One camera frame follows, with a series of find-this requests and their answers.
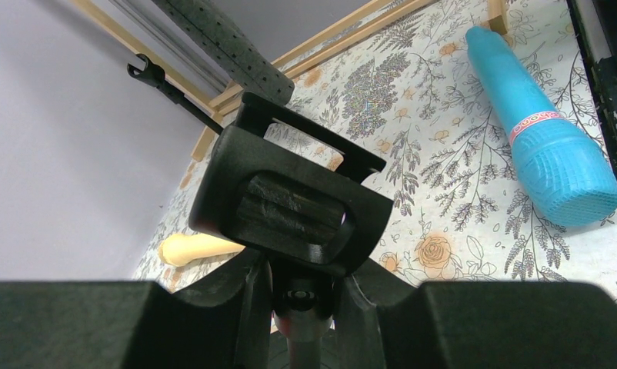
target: gray wall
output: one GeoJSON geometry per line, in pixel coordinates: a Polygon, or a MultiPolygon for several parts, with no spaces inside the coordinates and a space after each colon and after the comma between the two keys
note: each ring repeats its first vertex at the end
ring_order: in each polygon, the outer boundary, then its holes
{"type": "Polygon", "coordinates": [[[67,0],[0,1],[0,279],[129,278],[201,125],[67,0]]]}
{"type": "Polygon", "coordinates": [[[369,0],[213,0],[274,60],[369,0]]]}

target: wooden frame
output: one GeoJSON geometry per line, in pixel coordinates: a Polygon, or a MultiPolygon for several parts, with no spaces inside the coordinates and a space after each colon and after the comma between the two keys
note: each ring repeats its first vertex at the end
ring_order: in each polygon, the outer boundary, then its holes
{"type": "Polygon", "coordinates": [[[505,0],[488,0],[488,23],[490,29],[501,36],[508,33],[508,4],[505,0]]]}

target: red band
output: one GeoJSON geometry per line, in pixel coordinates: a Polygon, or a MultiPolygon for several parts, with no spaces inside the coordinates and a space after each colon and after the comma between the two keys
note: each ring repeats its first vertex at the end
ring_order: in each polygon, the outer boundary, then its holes
{"type": "Polygon", "coordinates": [[[512,129],[512,131],[510,131],[510,146],[512,146],[512,143],[515,142],[515,138],[517,138],[517,136],[519,136],[519,134],[525,129],[532,125],[536,125],[541,121],[548,121],[549,119],[563,119],[563,117],[557,111],[542,111],[524,118],[512,129]]]}

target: cream-colored object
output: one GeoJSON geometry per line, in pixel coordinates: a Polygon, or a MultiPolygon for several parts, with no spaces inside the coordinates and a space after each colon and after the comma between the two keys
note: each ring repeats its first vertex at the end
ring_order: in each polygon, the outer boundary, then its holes
{"type": "Polygon", "coordinates": [[[159,245],[159,258],[166,264],[183,267],[195,259],[210,258],[245,248],[240,244],[208,234],[173,234],[159,245]]]}

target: wooden strip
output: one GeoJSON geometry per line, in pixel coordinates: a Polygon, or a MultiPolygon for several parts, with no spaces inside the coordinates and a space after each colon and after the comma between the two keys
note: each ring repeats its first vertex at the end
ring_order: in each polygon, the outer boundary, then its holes
{"type": "MultiPolygon", "coordinates": [[[[277,58],[276,60],[272,62],[272,65],[274,65],[276,68],[283,67],[286,63],[291,62],[293,59],[297,58],[301,54],[323,43],[329,38],[336,36],[338,33],[343,32],[344,30],[347,29],[347,27],[354,25],[356,22],[372,14],[373,12],[376,12],[384,5],[387,5],[388,3],[390,3],[390,1],[391,0],[371,0],[370,2],[356,9],[354,12],[350,13],[346,17],[340,19],[333,25],[322,30],[322,32],[309,38],[308,40],[301,43],[296,48],[293,48],[291,51],[280,56],[279,58],[277,58]]],[[[228,88],[223,93],[213,98],[209,102],[209,104],[213,108],[218,107],[219,105],[223,105],[230,98],[238,94],[240,91],[242,91],[242,88],[239,85],[233,86],[233,87],[228,86],[228,88]]]]}
{"type": "Polygon", "coordinates": [[[209,102],[211,99],[207,94],[195,87],[188,79],[184,78],[179,72],[173,69],[168,63],[155,54],[150,48],[145,46],[136,37],[124,29],[114,19],[109,17],[104,11],[96,6],[92,0],[71,0],[82,12],[91,18],[96,24],[102,27],[110,35],[114,36],[131,52],[138,54],[142,53],[148,56],[153,63],[164,68],[166,72],[166,80],[179,88],[186,96],[193,100],[196,104],[212,113],[214,108],[209,102]]]}
{"type": "Polygon", "coordinates": [[[227,115],[241,106],[241,99],[237,98],[234,101],[220,108],[220,115],[227,115]]]}
{"type": "Polygon", "coordinates": [[[505,0],[488,0],[488,23],[494,32],[505,35],[508,33],[508,6],[505,0]]]}
{"type": "MultiPolygon", "coordinates": [[[[415,10],[419,8],[423,8],[436,1],[438,0],[406,0],[400,6],[374,18],[368,24],[357,29],[353,33],[346,35],[345,37],[339,39],[338,41],[330,44],[328,47],[322,49],[321,51],[316,52],[313,56],[310,56],[309,58],[292,66],[288,71],[285,72],[286,77],[293,79],[299,76],[305,71],[308,71],[310,68],[313,68],[316,65],[324,62],[328,58],[331,58],[332,56],[337,55],[338,53],[342,52],[344,49],[348,48],[349,46],[354,45],[356,42],[359,42],[369,37],[371,34],[380,31],[385,26],[390,25],[393,22],[396,22],[398,19],[400,19],[404,15],[414,12],[415,10]]],[[[230,102],[229,104],[220,108],[220,114],[227,115],[231,113],[232,111],[234,111],[235,109],[239,107],[240,103],[241,102],[239,100],[230,102]]]]}
{"type": "MultiPolygon", "coordinates": [[[[211,115],[211,119],[218,122],[219,125],[222,123],[223,118],[224,117],[217,112],[214,112],[211,115]]],[[[193,152],[191,152],[191,158],[195,159],[196,161],[201,161],[202,159],[204,159],[208,151],[208,147],[212,143],[214,138],[215,132],[208,129],[208,127],[205,127],[205,130],[202,131],[202,134],[200,135],[200,139],[193,148],[193,152]]]]}

